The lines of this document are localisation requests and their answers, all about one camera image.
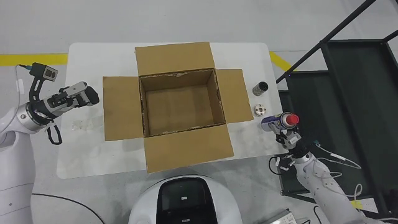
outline small cylinder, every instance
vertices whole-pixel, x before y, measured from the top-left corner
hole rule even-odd
[[[266,82],[260,82],[253,88],[253,95],[260,96],[268,90],[268,84]]]

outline spray can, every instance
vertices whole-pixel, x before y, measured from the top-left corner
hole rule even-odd
[[[285,112],[262,119],[261,127],[265,131],[270,131],[269,125],[272,124],[279,130],[289,130],[296,127],[298,123],[299,117],[296,114]]]

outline round lid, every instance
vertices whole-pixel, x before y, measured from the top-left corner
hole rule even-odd
[[[299,123],[299,117],[296,114],[289,115],[286,117],[286,122],[288,124],[298,124]]]

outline white cable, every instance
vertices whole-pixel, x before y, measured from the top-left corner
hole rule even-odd
[[[19,105],[20,105],[20,103],[21,103],[21,91],[20,91],[20,89],[19,89],[19,83],[18,83],[19,79],[18,79],[17,67],[18,67],[18,65],[15,66],[15,77],[16,77],[16,79],[17,79],[16,82],[17,82],[17,90],[18,90],[18,105],[17,105],[17,107],[15,108],[14,116],[10,119],[10,121],[8,122],[8,124],[6,125],[6,127],[3,128],[3,129],[0,131],[0,133],[2,133],[4,130],[6,130],[6,129],[10,126],[10,124],[11,124],[12,121],[14,120],[15,116],[17,116],[18,107],[19,107]]]
[[[315,177],[321,179],[321,180],[322,180],[323,186],[324,186],[325,188],[327,188],[328,190],[330,190],[330,191],[332,191],[332,192],[334,192],[334,193],[340,194],[340,195],[344,195],[344,196],[346,196],[346,197],[354,197],[354,200],[356,201],[356,197],[358,197],[358,196],[360,196],[360,195],[362,194],[362,189],[363,189],[362,184],[357,184],[357,185],[356,185],[355,191],[354,191],[354,195],[342,194],[342,193],[340,193],[340,192],[338,192],[338,191],[335,191],[335,190],[333,190],[333,189],[327,187],[326,184],[325,184],[324,181],[323,181],[324,179],[334,179],[334,178],[337,178],[337,177],[341,177],[341,176],[343,175],[343,173],[341,173],[341,172],[323,172],[323,173],[322,173],[322,176],[318,176],[317,173],[315,172],[315,163],[316,163],[317,161],[319,162],[320,159],[324,159],[324,160],[330,161],[330,162],[335,162],[335,163],[338,163],[338,164],[343,164],[343,165],[349,166],[349,167],[354,167],[354,166],[351,166],[351,165],[348,165],[348,164],[344,164],[344,163],[338,162],[338,161],[329,160],[329,159],[326,159],[326,158],[324,158],[324,157],[314,158],[314,163],[313,163],[313,167],[312,167],[312,174],[313,174]],[[329,174],[330,176],[329,176],[329,177],[324,177],[324,176],[323,176],[324,173],[327,173],[327,174]]]
[[[398,221],[398,218],[384,218],[384,219],[378,219],[378,220],[396,220],[396,221]]]
[[[345,166],[353,167],[353,168],[356,168],[356,169],[362,169],[362,167],[361,167],[359,164],[355,163],[354,161],[349,160],[348,158],[345,158],[345,157],[343,157],[343,156],[337,155],[337,154],[335,154],[335,153],[332,153],[332,152],[326,150],[325,148],[322,148],[320,144],[316,144],[316,147],[318,147],[318,148],[321,149],[322,151],[325,151],[325,152],[329,153],[332,157],[335,157],[335,158],[340,159],[340,160],[342,160],[342,161],[348,161],[348,162],[354,164],[355,167],[354,167],[354,166],[350,166],[350,165],[348,165],[348,164],[344,164],[344,163],[342,163],[342,162],[337,162],[337,161],[333,161],[333,160],[328,160],[328,161],[330,161],[330,162],[335,162],[335,163],[337,163],[337,164],[343,164],[343,165],[345,165]]]

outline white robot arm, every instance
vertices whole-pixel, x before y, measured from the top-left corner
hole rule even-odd
[[[61,88],[59,93],[39,100],[43,81],[54,81],[57,71],[38,63],[23,67],[35,77],[30,100],[0,119],[0,223],[33,224],[30,197],[35,161],[30,135],[73,108],[99,102],[97,93],[85,82]]]
[[[284,128],[289,124],[278,125],[278,122],[266,123],[267,129],[277,135],[277,142],[289,150],[291,166],[295,166],[298,181],[312,194],[313,199],[322,209],[331,224],[377,224],[379,220],[366,218],[357,211],[344,191],[331,175],[329,168],[319,161],[300,142],[301,136],[291,129]]]

